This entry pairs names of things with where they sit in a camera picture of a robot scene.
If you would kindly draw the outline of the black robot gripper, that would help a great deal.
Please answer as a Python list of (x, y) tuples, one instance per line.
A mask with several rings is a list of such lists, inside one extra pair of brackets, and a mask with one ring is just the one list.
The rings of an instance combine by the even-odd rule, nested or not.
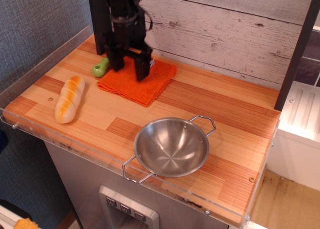
[(124, 56), (134, 59), (136, 79), (142, 81), (150, 73), (152, 49), (145, 42), (147, 29), (144, 16), (112, 21), (112, 34), (105, 45), (110, 66), (119, 71), (125, 66)]

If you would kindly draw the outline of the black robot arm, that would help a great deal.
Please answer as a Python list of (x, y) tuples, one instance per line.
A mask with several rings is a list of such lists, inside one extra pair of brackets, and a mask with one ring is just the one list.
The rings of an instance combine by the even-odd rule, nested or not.
[(107, 33), (106, 54), (111, 67), (119, 71), (125, 66), (124, 57), (134, 59), (136, 79), (140, 82), (150, 73), (153, 65), (153, 49), (146, 44), (147, 31), (153, 28), (150, 21), (146, 28), (148, 13), (139, 6), (141, 0), (106, 0), (109, 8), (111, 32)]

